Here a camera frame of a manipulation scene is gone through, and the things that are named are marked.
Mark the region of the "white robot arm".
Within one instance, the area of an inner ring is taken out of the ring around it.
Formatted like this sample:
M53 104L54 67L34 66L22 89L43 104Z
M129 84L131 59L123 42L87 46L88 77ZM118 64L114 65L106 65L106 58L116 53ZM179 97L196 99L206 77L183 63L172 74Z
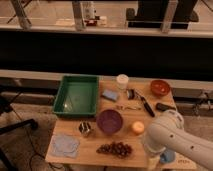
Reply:
M176 110L166 110L155 117L141 143L149 157L160 156L168 148L213 171L213 142L187 133L184 119Z

